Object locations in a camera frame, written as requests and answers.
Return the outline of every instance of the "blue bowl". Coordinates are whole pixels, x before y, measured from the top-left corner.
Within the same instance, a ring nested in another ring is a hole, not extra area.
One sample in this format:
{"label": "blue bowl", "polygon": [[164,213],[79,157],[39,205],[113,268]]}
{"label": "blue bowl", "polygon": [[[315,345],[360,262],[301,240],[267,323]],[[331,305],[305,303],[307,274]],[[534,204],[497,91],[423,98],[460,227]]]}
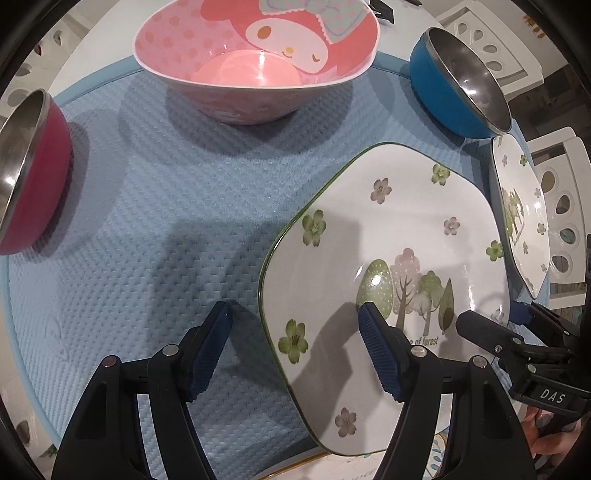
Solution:
{"label": "blue bowl", "polygon": [[452,132],[492,138],[511,129],[503,91],[482,60],[460,39],[429,28],[410,57],[410,79],[425,107]]}

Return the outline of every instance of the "white plate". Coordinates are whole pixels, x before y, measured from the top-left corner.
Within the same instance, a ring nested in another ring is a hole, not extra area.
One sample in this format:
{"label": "white plate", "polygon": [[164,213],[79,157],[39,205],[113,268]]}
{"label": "white plate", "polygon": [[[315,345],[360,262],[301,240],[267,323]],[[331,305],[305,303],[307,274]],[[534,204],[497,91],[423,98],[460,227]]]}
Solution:
{"label": "white plate", "polygon": [[[446,441],[446,436],[435,435],[423,480],[434,478],[441,468]],[[343,457],[313,449],[259,473],[253,480],[369,480],[378,471],[383,458],[383,452]]]}
{"label": "white plate", "polygon": [[[440,299],[446,315],[435,308]],[[402,410],[384,393],[359,334],[356,303],[365,301],[412,343],[464,361],[491,356],[456,333],[457,314],[507,320],[505,264],[488,202],[403,145],[375,145],[337,173],[281,233],[259,281],[261,318],[294,402],[310,433],[340,455],[386,449]],[[446,395],[438,432],[450,410]]]}
{"label": "white plate", "polygon": [[535,299],[550,265],[542,187],[515,137],[494,138],[492,152],[491,199],[499,226],[506,230],[503,246]]}

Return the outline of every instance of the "blue placemat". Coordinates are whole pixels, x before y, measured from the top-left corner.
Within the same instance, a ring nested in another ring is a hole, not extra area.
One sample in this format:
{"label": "blue placemat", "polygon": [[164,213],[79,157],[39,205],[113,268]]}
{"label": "blue placemat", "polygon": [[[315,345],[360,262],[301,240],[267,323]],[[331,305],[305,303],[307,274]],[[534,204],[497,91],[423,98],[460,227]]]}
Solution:
{"label": "blue placemat", "polygon": [[[208,119],[133,59],[58,97],[74,145],[66,191],[41,241],[0,264],[13,354],[56,444],[104,356],[151,356],[223,299],[233,302],[234,328],[209,389],[190,406],[216,475],[246,479],[311,445],[258,318],[258,274],[275,236],[381,141],[435,158],[489,196],[487,143],[436,124],[406,69],[381,54],[355,81],[258,127]],[[524,145],[516,125],[514,134]],[[511,280],[512,297],[527,300]],[[162,478],[146,399],[140,413],[152,474]]]}

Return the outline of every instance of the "human hand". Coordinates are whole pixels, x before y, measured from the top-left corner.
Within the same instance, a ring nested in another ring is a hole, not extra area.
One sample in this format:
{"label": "human hand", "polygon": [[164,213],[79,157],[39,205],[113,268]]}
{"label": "human hand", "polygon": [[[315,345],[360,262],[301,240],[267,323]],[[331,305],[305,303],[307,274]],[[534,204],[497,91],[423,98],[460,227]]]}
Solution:
{"label": "human hand", "polygon": [[540,438],[540,431],[535,425],[536,419],[543,414],[539,408],[527,407],[524,420],[521,422],[525,439],[530,447],[532,457],[536,455],[547,455],[551,457],[552,465],[556,466],[564,458],[573,447],[586,422],[589,419],[589,414],[582,419],[572,424],[567,432],[552,433]]}

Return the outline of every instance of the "my melody bowl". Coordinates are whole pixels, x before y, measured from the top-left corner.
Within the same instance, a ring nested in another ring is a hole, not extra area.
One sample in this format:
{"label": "my melody bowl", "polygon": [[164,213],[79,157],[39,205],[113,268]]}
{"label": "my melody bowl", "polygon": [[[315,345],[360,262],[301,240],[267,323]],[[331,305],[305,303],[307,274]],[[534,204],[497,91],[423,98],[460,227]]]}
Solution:
{"label": "my melody bowl", "polygon": [[176,0],[139,29],[134,55],[206,115],[252,125],[358,77],[378,42],[363,0]]}

